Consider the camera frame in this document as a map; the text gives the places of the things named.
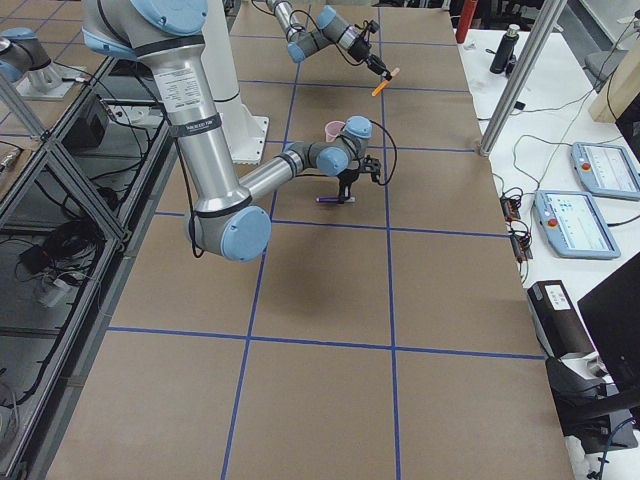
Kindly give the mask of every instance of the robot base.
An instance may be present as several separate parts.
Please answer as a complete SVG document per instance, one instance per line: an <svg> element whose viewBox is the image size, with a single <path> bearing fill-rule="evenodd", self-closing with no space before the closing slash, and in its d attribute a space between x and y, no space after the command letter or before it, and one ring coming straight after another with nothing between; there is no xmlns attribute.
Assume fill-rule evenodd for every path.
<svg viewBox="0 0 640 480"><path fill-rule="evenodd" d="M240 104L239 108L241 112L240 126L234 125L234 120L237 122L235 115L227 116L227 119L231 119L231 124L225 123L225 111L220 109L222 128L229 145L231 158L233 163L257 165L262 159L262 152L267 141L269 117L254 117L244 104Z"/></svg>
<svg viewBox="0 0 640 480"><path fill-rule="evenodd" d="M67 95L67 93L69 93L69 91L71 90L71 87L73 87L76 84L76 82L73 81L72 79L75 79L76 77L81 75L81 73L78 72L77 70L65 68L60 65L56 65L56 67L58 72L60 73L60 76L63 78L63 82L61 85L59 85L56 88L52 88L46 93L41 92L40 90L36 90L33 87L33 85L31 85L31 81L29 80L29 77L26 76L20 81L20 83L16 87L16 90L18 90L18 93L20 94L20 96L25 100L45 100L45 101L48 100L48 101L54 101L54 102L62 100ZM77 68L78 70L82 70L82 71L86 70L86 67L74 66L74 68Z"/></svg>

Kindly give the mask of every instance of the blue joint cap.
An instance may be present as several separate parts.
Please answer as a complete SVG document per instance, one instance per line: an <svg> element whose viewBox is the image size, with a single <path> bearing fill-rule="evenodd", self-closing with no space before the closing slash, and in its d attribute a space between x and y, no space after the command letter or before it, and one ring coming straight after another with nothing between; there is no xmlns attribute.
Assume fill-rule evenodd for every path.
<svg viewBox="0 0 640 480"><path fill-rule="evenodd" d="M220 252L234 262L248 262L259 257L271 238L271 220L267 212L252 205L243 208L227 222Z"/></svg>
<svg viewBox="0 0 640 480"><path fill-rule="evenodd" d="M14 83L20 80L22 72L13 65L0 60L0 75L6 78L9 83Z"/></svg>
<svg viewBox="0 0 640 480"><path fill-rule="evenodd" d="M207 0L130 0L147 22L163 32L184 37L202 30Z"/></svg>
<svg viewBox="0 0 640 480"><path fill-rule="evenodd" d="M318 170L329 177L335 177L349 166L349 157L338 147L327 147L316 158Z"/></svg>
<svg viewBox="0 0 640 480"><path fill-rule="evenodd" d="M0 33L0 35L7 40L35 40L38 38L33 30L26 27L10 28Z"/></svg>
<svg viewBox="0 0 640 480"><path fill-rule="evenodd" d="M351 135L355 135L358 138L370 139L371 138L371 121L368 118L355 115L349 117L344 129Z"/></svg>
<svg viewBox="0 0 640 480"><path fill-rule="evenodd" d="M325 6L316 19L318 28L320 30L324 30L325 28L327 28L327 26L329 26L329 24L333 22L333 19L336 18L337 15L338 12L336 12L333 7L330 7L329 5Z"/></svg>
<svg viewBox="0 0 640 480"><path fill-rule="evenodd" d="M106 55L107 57L120 58L122 60L133 60L134 62L138 60L135 52L126 45L101 38L84 28L82 29L82 34L84 35L84 44L96 53Z"/></svg>
<svg viewBox="0 0 640 480"><path fill-rule="evenodd" d="M289 52L289 56L291 57L291 60L293 60L295 63L300 63L304 61L305 58L307 58L307 56L304 53L304 50L302 50L295 43L290 43L289 45L287 45L287 52Z"/></svg>

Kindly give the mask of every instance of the table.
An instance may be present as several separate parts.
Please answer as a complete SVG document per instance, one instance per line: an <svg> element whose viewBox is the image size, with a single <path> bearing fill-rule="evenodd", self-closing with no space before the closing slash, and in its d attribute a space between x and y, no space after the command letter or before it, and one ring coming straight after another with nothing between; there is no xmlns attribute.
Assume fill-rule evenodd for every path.
<svg viewBox="0 0 640 480"><path fill-rule="evenodd" d="M289 182L260 202L263 258L234 264L192 258L175 172L50 480L571 478L449 17L339 10L378 21L374 49L402 68L381 97L333 49L292 64L248 4L242 97L271 118L268 155L381 122L394 179L337 208L314 201L335 180ZM389 141L371 145L388 168Z"/></svg>
<svg viewBox="0 0 640 480"><path fill-rule="evenodd" d="M502 35L503 32L498 31L472 30L466 44L459 47L469 89L480 119L491 116L507 83L504 75L495 75L489 72L493 55L485 51L487 48L495 50ZM521 38L516 45L516 54L520 53L528 36L527 33L520 35ZM560 107L581 97L585 100L584 106L583 102L579 101L558 111L522 113L514 115L508 120L490 155L493 172L504 179L504 189L514 186L523 188L525 192L532 192L535 189L535 183L531 179L513 168L513 146L524 134L538 136L551 142L563 141L567 143L602 142L614 139L613 144L627 146L624 139L620 138L620 133L614 125L595 123L591 120L588 107L596 96L591 89L591 84L561 34L552 34L519 100L526 104L526 110ZM486 121L480 121L481 129L486 125ZM516 150L517 165L534 177L540 178L555 149L556 146L553 145L546 145L533 139L523 139ZM558 148L548 173L541 182L541 188L583 190L570 161L569 152L570 148L567 146ZM496 179L496 187L498 192L502 191L502 185L498 179ZM522 217L529 225L532 224L530 217L532 201L532 195L526 196L521 207ZM635 216L638 212L636 202L603 198L596 198L596 201L607 222L625 220ZM529 262L524 287L527 288L539 280L560 279L574 303L577 302L640 250L640 245L637 243L639 228L639 224L632 223L612 229L615 240L622 251L622 256L611 261L593 261L559 258L549 247L540 226L535 223L532 226L533 260ZM588 375L584 360L570 363L580 373ZM595 465L594 457L597 455L590 457ZM610 459L612 463L607 467L607 476L611 475L611 478L625 480L631 480L637 476L640 466L640 450L613 452Z"/></svg>

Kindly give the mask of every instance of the red cylinder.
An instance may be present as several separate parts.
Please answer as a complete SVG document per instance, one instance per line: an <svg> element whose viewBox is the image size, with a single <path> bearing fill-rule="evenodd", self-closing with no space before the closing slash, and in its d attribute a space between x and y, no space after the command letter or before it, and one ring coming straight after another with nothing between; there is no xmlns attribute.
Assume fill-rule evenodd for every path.
<svg viewBox="0 0 640 480"><path fill-rule="evenodd" d="M456 30L456 41L458 43L464 43L467 38L467 32L473 21L473 14L476 12L478 6L478 0L465 0L462 7L462 13L460 14L460 20L458 21L458 29Z"/></svg>

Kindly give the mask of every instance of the robotic arm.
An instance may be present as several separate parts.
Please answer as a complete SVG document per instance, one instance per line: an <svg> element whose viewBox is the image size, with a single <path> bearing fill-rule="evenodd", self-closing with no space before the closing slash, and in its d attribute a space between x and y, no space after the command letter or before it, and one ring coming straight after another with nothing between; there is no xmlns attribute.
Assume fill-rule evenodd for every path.
<svg viewBox="0 0 640 480"><path fill-rule="evenodd" d="M31 86L42 93L62 84L61 72L32 30L11 28L0 32L0 74L13 83L25 73Z"/></svg>
<svg viewBox="0 0 640 480"><path fill-rule="evenodd" d="M371 53L369 35L380 29L373 20L365 22L365 26L358 32L356 27L350 25L333 7L325 6L315 21L318 29L307 32L293 13L288 0L267 0L267 7L284 31L289 42L287 50L295 63L300 63L323 48L335 44L356 62L365 63L369 70L381 75L386 81L393 78L392 72L380 57Z"/></svg>
<svg viewBox="0 0 640 480"><path fill-rule="evenodd" d="M371 123L351 117L333 143L294 143L238 179L222 120L203 70L200 30L207 0L85 0L85 43L104 55L146 64L153 72L167 116L196 187L189 234L202 249L234 261L258 257L271 221L253 200L305 168L337 176L364 157Z"/></svg>

